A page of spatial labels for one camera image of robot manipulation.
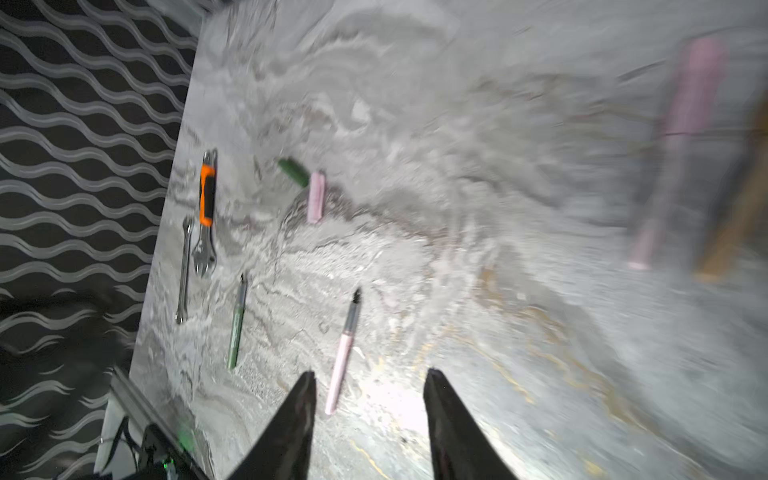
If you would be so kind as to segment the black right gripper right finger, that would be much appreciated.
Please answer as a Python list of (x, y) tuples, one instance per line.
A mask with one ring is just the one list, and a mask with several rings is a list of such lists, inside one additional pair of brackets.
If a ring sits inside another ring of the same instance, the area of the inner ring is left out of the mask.
[(428, 370), (423, 399), (435, 479), (518, 479), (441, 370)]

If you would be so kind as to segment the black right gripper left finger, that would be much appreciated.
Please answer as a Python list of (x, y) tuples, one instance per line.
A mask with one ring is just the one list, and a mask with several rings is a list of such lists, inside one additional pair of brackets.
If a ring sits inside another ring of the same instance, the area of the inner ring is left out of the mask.
[(316, 378), (308, 370), (229, 479), (307, 479), (316, 403)]

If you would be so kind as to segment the pink pen cap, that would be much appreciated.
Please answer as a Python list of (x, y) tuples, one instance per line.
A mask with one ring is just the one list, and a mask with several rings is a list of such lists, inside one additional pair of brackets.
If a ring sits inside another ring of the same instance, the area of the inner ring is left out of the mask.
[(307, 222), (317, 224), (323, 218), (323, 209), (325, 202), (326, 178), (323, 172), (315, 171), (310, 176), (308, 202), (307, 202)]

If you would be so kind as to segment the tan fountain pen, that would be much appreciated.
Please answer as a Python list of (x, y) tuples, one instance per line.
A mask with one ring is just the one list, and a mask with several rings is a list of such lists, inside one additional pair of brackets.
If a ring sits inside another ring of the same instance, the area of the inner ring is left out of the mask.
[(715, 283), (728, 272), (753, 228), (767, 198), (767, 95), (756, 109), (748, 145), (748, 157), (740, 164), (726, 209), (694, 273), (702, 283)]

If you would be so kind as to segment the thin pink pen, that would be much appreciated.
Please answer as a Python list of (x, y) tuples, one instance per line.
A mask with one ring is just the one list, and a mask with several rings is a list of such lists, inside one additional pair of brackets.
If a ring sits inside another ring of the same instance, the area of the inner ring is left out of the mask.
[(727, 61), (725, 41), (700, 36), (681, 50), (676, 63), (660, 143), (660, 172), (630, 250), (628, 266), (651, 268), (683, 184), (692, 139), (708, 122)]

